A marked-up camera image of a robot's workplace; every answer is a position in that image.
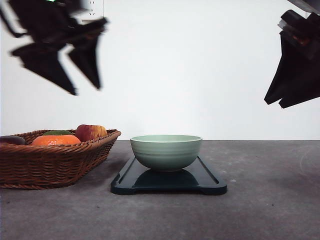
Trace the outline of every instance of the basket rim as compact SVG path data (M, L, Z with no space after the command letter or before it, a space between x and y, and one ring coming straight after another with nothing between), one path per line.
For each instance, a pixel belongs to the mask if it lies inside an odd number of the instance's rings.
M19 136L19 135L30 135L38 132L43 132L43 131L50 131L47 129L43 130L35 130L31 132L25 132L25 133L18 133L14 134L14 136ZM81 143L77 144L60 144L60 145L51 145L51 146L35 146L35 145L15 145L15 144L2 144L0 147L0 153L14 153L14 152L23 152L23 151L28 151L30 152L39 152L39 151L48 151L48 152L55 152L58 153L59 151L61 152L66 152L66 151L72 151L72 152L84 152L87 150L94 150L98 148L99 146L112 142L113 140L116 140L120 135L121 132L118 131L117 129L108 129L107 131L113 131L107 136L104 137L98 137L89 141L83 141Z

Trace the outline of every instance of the green fruit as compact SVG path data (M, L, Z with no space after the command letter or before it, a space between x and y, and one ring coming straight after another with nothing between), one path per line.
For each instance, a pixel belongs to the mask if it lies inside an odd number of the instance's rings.
M72 133L67 130L52 130L52 131L47 131L43 134L43 136L46 136L46 135L61 136L61 135L72 135Z

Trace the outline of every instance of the wicker basket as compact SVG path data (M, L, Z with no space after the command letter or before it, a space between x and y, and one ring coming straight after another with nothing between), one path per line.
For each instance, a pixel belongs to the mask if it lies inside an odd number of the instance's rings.
M49 130L16 134L30 144ZM0 147L0 188L53 189L73 185L102 163L121 135L108 136L73 145L33 146L4 144Z

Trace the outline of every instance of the orange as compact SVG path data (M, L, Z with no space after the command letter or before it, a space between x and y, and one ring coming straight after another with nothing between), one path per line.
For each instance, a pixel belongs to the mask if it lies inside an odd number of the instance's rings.
M79 138L73 135L44 135L38 136L33 140L31 145L33 146L51 146L51 145L69 145L79 144L81 141Z

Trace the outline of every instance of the tray rim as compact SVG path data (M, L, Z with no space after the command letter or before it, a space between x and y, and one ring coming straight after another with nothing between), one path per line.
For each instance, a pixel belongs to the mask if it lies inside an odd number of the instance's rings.
M130 167L132 164L136 161L136 157L133 155L129 158L129 160L125 163L125 165L122 167L122 169L119 171L119 173L115 176L115 178L110 183L110 191L113 194L117 195L134 195L136 192L181 192L181 191L188 191L188 192L202 192L205 195L222 195L225 194L228 191L227 183L222 179L222 177L215 171L212 167L208 166L203 158L198 155L196 160L199 161L199 163L202 165L204 170L207 172L209 177L212 179L213 182L216 182L216 184L212 185L200 185L200 186L193 186L193 187L160 187L159 189L154 189L153 187L136 187L135 185L128 187L121 185L121 180L126 176L128 171L130 170Z

